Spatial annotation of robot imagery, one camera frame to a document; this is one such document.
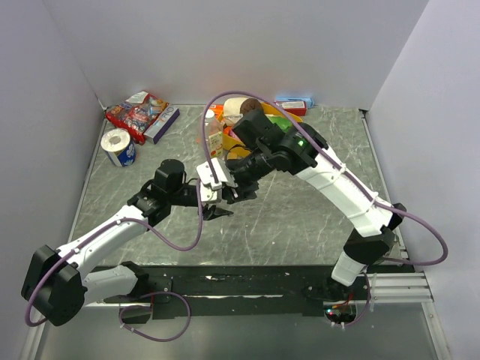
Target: marble tabletop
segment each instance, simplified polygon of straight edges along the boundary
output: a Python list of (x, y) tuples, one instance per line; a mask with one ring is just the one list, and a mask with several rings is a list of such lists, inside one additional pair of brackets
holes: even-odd
[[(73, 239), (114, 215), (144, 182), (153, 178), (162, 160), (183, 161), (188, 177), (204, 160), (196, 139), (201, 106), (180, 106), (180, 116), (157, 145), (137, 146), (128, 167), (113, 166), (99, 149), (73, 230)], [(357, 109), (315, 107), (304, 122), (316, 128), (349, 169), (385, 198), (385, 189), (362, 114)], [(113, 126), (109, 123), (105, 131)], [(101, 265), (131, 260), (139, 265), (333, 265), (353, 226), (321, 193), (288, 173), (273, 172), (259, 182), (258, 198), (225, 206), (231, 217), (206, 221), (199, 244), (187, 253), (166, 246), (154, 234), (129, 241)], [(197, 233), (197, 210), (173, 207), (156, 226), (180, 246)], [(397, 246), (392, 256), (398, 256)]]

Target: blue can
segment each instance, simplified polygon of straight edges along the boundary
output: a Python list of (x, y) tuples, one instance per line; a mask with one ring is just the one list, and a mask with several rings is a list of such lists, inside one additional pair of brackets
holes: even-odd
[(114, 129), (105, 133), (100, 146), (116, 167), (127, 167), (137, 157), (135, 144), (128, 131), (123, 129)]

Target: bottle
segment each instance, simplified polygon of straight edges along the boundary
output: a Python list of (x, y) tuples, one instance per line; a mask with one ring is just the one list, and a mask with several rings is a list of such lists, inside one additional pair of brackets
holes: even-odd
[(205, 116), (205, 136), (210, 156), (221, 158), (224, 153), (224, 128), (210, 109)]

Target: yellow bowl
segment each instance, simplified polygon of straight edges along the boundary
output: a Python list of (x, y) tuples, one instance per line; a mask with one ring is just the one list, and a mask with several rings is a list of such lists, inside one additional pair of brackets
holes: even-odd
[[(282, 114), (280, 111), (275, 109), (273, 106), (268, 105), (267, 103), (262, 103), (262, 108), (265, 114), (284, 116), (284, 114)], [(290, 114), (290, 115), (292, 116), (293, 119), (295, 119), (296, 122), (302, 122), (302, 119), (299, 118), (297, 115), (293, 115), (293, 114)], [(224, 114), (221, 113), (220, 116), (218, 116), (218, 120), (221, 122), (223, 118), (224, 118)], [(230, 135), (227, 135), (226, 133), (223, 133), (223, 150), (228, 151), (234, 145), (238, 145), (238, 144), (243, 145), (243, 142), (232, 138)], [(232, 149), (229, 155), (230, 154), (237, 154), (238, 156), (241, 156), (244, 158), (245, 156), (250, 154), (250, 152), (248, 150), (245, 150), (244, 148), (236, 147)]]

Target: brown round object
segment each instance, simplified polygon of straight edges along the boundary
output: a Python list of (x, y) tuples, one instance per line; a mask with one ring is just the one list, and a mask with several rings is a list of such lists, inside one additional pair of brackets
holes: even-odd
[(242, 115), (245, 115), (249, 111), (257, 110), (257, 109), (260, 109), (263, 111), (262, 104), (257, 99), (250, 97), (247, 100), (245, 100), (243, 103), (241, 103), (240, 113)]

